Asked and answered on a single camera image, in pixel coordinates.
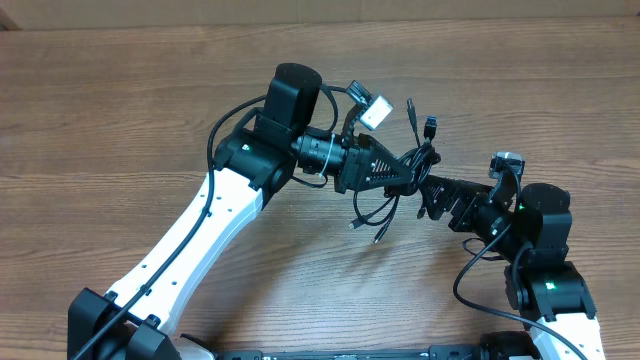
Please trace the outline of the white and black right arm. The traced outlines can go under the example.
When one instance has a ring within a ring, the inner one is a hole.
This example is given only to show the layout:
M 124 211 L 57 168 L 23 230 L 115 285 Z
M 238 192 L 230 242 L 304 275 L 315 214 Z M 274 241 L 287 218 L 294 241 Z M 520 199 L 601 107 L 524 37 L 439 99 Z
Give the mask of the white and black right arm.
M 520 331 L 481 336 L 477 345 L 452 348 L 452 359 L 602 359 L 595 302 L 583 276 L 568 261 L 572 226 L 570 195 L 551 184 L 523 186 L 503 170 L 487 185 L 430 176 L 421 185 L 419 213 L 432 220 L 451 215 L 454 232 L 473 233 L 483 248 L 462 275 L 489 252 L 506 261 L 501 311 L 465 300 L 464 305 L 522 324 Z

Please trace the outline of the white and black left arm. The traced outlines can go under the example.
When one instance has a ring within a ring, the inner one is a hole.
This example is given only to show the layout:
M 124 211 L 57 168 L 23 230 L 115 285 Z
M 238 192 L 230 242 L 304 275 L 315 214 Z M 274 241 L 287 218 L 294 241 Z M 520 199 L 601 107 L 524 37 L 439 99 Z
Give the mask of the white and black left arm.
M 106 293 L 83 290 L 68 310 L 71 359 L 212 359 L 201 341 L 177 335 L 179 320 L 204 276 L 232 239 L 294 177 L 296 168 L 332 182 L 337 192 L 411 183 L 414 173 L 369 133 L 391 103 L 359 83 L 345 88 L 346 117 L 311 126 L 319 96 L 335 88 L 313 69 L 280 64 L 267 92 L 233 108 L 223 139 L 210 136 L 207 173 L 197 193 L 155 247 Z

